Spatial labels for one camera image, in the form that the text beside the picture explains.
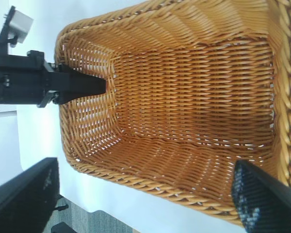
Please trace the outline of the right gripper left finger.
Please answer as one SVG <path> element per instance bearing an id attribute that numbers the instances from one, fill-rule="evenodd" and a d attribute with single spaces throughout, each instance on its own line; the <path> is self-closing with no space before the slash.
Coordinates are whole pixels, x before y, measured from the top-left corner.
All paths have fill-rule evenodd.
<path id="1" fill-rule="evenodd" d="M 59 195 L 57 158 L 45 158 L 0 186 L 0 233 L 43 232 Z"/>

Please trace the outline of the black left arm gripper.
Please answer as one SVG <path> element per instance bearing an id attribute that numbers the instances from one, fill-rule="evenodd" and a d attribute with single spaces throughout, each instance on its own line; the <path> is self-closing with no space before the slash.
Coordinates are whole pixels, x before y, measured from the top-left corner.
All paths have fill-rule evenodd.
<path id="1" fill-rule="evenodd" d="M 52 100 L 62 105 L 87 95 L 104 93 L 104 79 L 64 64 L 59 64 L 54 72 L 41 51 L 31 50 L 26 56 L 19 56 L 0 50 L 0 104 L 34 104 L 44 108 Z"/>

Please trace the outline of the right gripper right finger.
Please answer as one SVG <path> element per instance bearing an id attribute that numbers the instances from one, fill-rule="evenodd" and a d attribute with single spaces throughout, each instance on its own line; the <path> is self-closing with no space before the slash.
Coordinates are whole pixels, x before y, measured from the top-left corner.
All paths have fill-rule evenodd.
<path id="1" fill-rule="evenodd" d="M 247 160 L 235 164 L 231 196 L 248 233 L 291 233 L 291 188 Z"/>

